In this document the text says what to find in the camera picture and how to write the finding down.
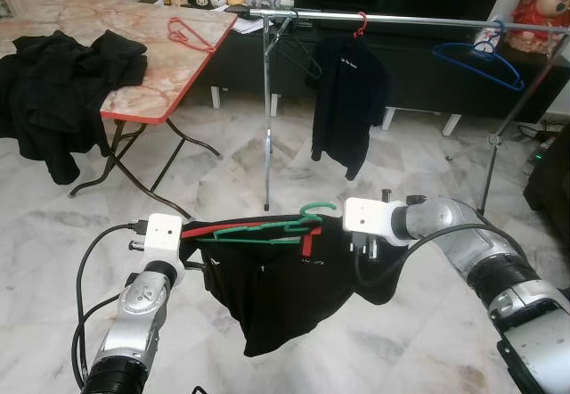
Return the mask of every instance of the red table edge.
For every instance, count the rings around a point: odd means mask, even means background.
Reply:
[[[213,53],[209,53],[208,56],[204,59],[204,62],[199,66],[199,69],[192,75],[188,83],[184,86],[182,92],[176,97],[176,99],[170,104],[167,112],[162,115],[160,118],[146,118],[143,116],[136,116],[136,115],[127,115],[122,113],[115,113],[112,111],[101,111],[101,117],[106,119],[117,119],[117,120],[130,120],[132,122],[139,122],[142,124],[162,124],[165,122],[173,111],[175,111],[176,107],[178,107],[178,103],[186,96],[186,93],[198,77],[198,75],[204,70],[204,68],[208,65],[210,59],[214,56],[216,51],[218,50],[219,46],[225,41],[228,34],[232,31],[233,24],[235,21],[238,20],[238,16],[233,19],[232,23],[228,27],[228,29],[223,33],[223,35],[219,38],[216,43],[216,50]]]

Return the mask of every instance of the white tile floor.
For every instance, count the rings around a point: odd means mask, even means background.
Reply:
[[[262,102],[224,95],[209,107],[209,90],[193,91],[173,120],[205,140],[223,160],[186,144],[157,190],[199,219],[263,214]],[[297,212],[310,201],[336,204],[348,196],[395,198],[408,193],[451,195],[475,202],[486,151],[447,162],[444,155],[484,143],[497,121],[462,119],[442,137],[445,117],[399,113],[387,132],[373,128],[368,160],[353,182],[328,157],[310,159],[310,102],[284,101],[274,121],[272,213]],[[502,146],[487,216],[518,238],[540,275],[557,287],[569,284],[568,253],[541,215],[522,197],[522,171],[534,144],[517,135]],[[151,127],[125,157],[150,184],[177,138]],[[98,151],[77,155],[81,178],[103,167]],[[107,226],[151,212],[172,212],[113,171],[103,185],[74,199],[70,186],[52,183],[43,163],[24,160],[17,144],[0,140],[0,392],[75,393],[69,362],[75,324],[74,280],[89,242]],[[104,240],[85,272],[87,306],[115,294],[140,258],[126,246],[132,237]],[[516,393],[496,352],[497,333],[475,295],[435,247],[416,253],[403,271],[395,297],[374,307],[353,296],[312,332],[261,357],[242,355],[244,339],[228,311],[189,273],[173,292],[148,393],[189,393],[194,385],[221,393]],[[93,352],[115,308],[106,307],[87,328]]]

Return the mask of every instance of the black cabinet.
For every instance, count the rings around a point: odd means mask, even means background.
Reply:
[[[299,30],[297,38],[312,52],[325,37],[348,31],[330,29]],[[384,63],[390,74],[388,104],[420,111],[441,111],[460,115],[504,119],[522,92],[514,92],[469,70],[436,58],[434,38],[391,36],[368,33],[370,49]],[[277,44],[279,51],[297,62],[308,65],[302,51],[295,49],[289,36]],[[509,60],[529,85],[544,65],[544,55],[521,53],[504,45],[501,55]],[[537,121],[549,108],[570,79],[570,62],[560,58],[526,104],[518,120]],[[261,31],[250,35],[232,32],[197,79],[198,83],[230,89],[246,89],[263,93],[263,37]],[[271,57],[271,93],[311,96],[314,91],[305,84],[305,73],[277,52]]]

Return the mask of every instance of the folding table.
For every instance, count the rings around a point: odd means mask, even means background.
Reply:
[[[167,25],[170,18],[178,17],[200,37],[208,41],[210,52],[192,49],[168,39]],[[110,145],[110,155],[102,174],[95,180],[76,186],[69,196],[89,186],[103,182],[116,166],[141,191],[151,198],[175,209],[186,218],[190,214],[175,203],[154,193],[185,142],[205,147],[221,159],[221,155],[209,144],[185,135],[169,119],[177,104],[184,97],[194,79],[222,44],[236,21],[236,15],[227,12],[211,12],[199,9],[174,8],[119,2],[116,0],[48,0],[17,18],[0,22],[0,57],[14,53],[12,41],[20,36],[51,35],[59,29],[74,37],[82,45],[90,45],[109,29],[119,35],[147,46],[148,68],[140,86],[125,86],[112,91],[101,107],[103,118],[114,119],[115,134]],[[188,41],[203,47],[190,32],[183,32]],[[126,122],[141,126],[133,133],[124,133]],[[144,186],[121,162],[134,141],[149,124],[167,125],[181,140],[151,188]],[[121,141],[128,140],[118,151]]]

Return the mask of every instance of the green hanger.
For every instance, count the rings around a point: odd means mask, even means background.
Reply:
[[[214,238],[203,238],[198,239],[197,241],[202,242],[244,242],[244,243],[254,243],[254,244],[299,244],[300,239],[296,240],[246,240],[246,239],[238,239],[238,238],[221,238],[221,236],[227,234],[233,234],[236,232],[256,232],[262,231],[264,229],[272,228],[272,227],[282,227],[283,231],[285,232],[307,232],[311,228],[303,226],[306,222],[318,222],[322,223],[322,218],[317,216],[316,214],[307,213],[310,209],[318,209],[318,208],[329,208],[329,209],[337,209],[335,204],[330,202],[313,202],[311,204],[307,204],[301,208],[299,211],[300,215],[302,216],[299,220],[292,220],[289,222],[273,222],[273,223],[264,223],[260,226],[241,226],[241,227],[230,227],[228,229],[220,229],[219,231],[214,231]]]

